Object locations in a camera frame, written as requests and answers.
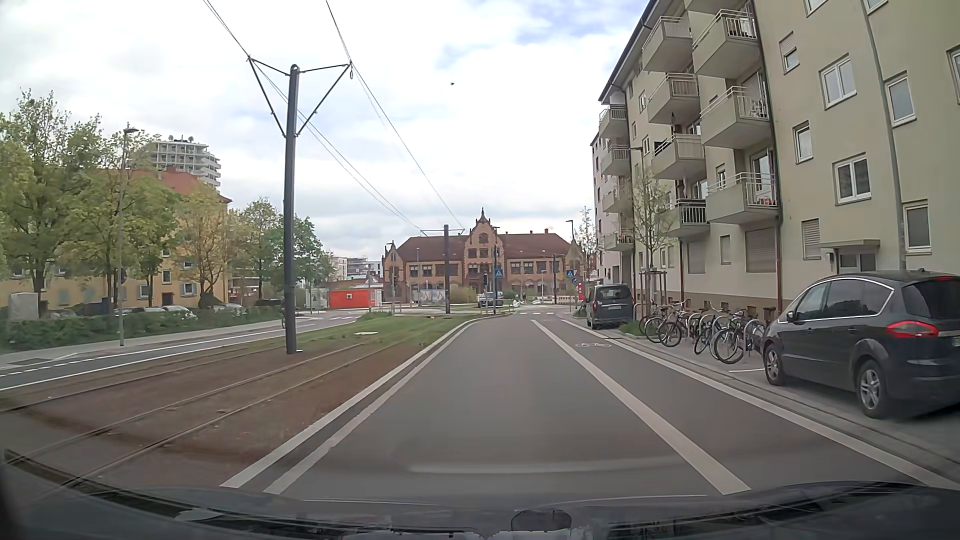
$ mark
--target asphalt road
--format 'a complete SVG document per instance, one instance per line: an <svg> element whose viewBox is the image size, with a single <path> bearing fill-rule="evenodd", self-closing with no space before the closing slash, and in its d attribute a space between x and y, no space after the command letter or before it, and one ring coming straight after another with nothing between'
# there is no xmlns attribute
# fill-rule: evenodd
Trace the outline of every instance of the asphalt road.
<svg viewBox="0 0 960 540"><path fill-rule="evenodd" d="M960 487L548 311L468 326L335 433L291 452L285 472L233 487L515 507L839 479Z"/></svg>
<svg viewBox="0 0 960 540"><path fill-rule="evenodd" d="M298 317L297 333L350 323L364 312L359 310L350 312L328 311ZM207 338L182 341L175 341L176 335L171 334L170 342L134 348L123 353L100 352L57 359L22 360L15 366L12 365L0 370L0 392L31 386L48 380L68 379L85 373L106 371L111 368L170 358L185 353L208 351L230 345L280 337L284 332L285 329L281 328L279 322L277 322L275 329L240 331L236 334L217 334Z"/></svg>

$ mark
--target sky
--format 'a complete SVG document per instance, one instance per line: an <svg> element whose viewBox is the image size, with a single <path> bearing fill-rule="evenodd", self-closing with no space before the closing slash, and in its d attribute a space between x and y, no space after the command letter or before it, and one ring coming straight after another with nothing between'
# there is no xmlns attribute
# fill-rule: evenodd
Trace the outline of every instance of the sky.
<svg viewBox="0 0 960 540"><path fill-rule="evenodd" d="M347 62L323 1L279 0L269 9L262 1L211 3L268 65ZM311 123L355 170L351 177L304 130L295 191L297 214L311 219L327 250L379 258L385 244L418 229L468 230L481 208L502 232L550 229L569 238L565 221L593 208L597 96L642 1L330 5L356 72ZM100 114L107 132L130 122L163 138L194 136L220 159L220 190L234 206L268 197L282 207L284 141L246 58L203 0L0 0L0 110L12 110L21 90L53 90L73 118ZM286 93L287 77L266 71ZM340 71L303 74L298 109L313 110ZM283 122L286 105L263 83Z"/></svg>

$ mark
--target roof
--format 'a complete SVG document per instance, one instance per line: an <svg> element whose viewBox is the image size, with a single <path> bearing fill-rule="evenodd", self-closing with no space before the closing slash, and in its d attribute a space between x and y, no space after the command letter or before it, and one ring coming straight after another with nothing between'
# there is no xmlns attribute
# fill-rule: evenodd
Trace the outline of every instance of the roof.
<svg viewBox="0 0 960 540"><path fill-rule="evenodd" d="M506 258L566 256L570 243L556 233L498 234Z"/></svg>
<svg viewBox="0 0 960 540"><path fill-rule="evenodd" d="M450 260L464 257L466 235L450 237ZM411 236L396 248L396 252L405 262L416 261L417 248L420 248L420 260L444 260L444 238L442 236Z"/></svg>

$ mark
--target hedge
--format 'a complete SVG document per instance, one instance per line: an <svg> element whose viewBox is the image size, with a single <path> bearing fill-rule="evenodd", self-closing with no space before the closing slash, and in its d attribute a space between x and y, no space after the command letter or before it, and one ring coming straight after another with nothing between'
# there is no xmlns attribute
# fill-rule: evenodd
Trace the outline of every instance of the hedge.
<svg viewBox="0 0 960 540"><path fill-rule="evenodd" d="M179 331L208 330L276 320L278 307L251 307L242 315L210 309L195 311L197 318L182 312L128 313L123 317L124 337L142 337ZM0 338L17 351L78 345L116 339L118 317L59 317L0 324Z"/></svg>

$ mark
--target sidewalk pavement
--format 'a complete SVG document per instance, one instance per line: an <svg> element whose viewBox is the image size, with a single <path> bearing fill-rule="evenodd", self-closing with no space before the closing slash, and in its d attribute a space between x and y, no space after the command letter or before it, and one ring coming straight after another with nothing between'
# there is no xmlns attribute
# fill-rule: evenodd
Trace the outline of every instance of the sidewalk pavement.
<svg viewBox="0 0 960 540"><path fill-rule="evenodd" d="M190 341L198 338L225 336L230 334L242 335L252 331L268 331L273 329L280 329L279 319L275 321L263 321L259 323L250 323L248 325L237 325L234 327L223 327L218 329L181 331L176 333L164 333L160 335L148 335L144 337L132 337L124 340L123 348L117 344L116 339L111 339L110 341L97 341L95 343L84 343L81 345L67 345L65 347L54 347L51 349L19 351L16 353L0 355L0 369L7 367L12 362L29 358L53 360L60 359L62 356L76 356L86 353L128 353L135 351L137 348L149 347L151 345Z"/></svg>

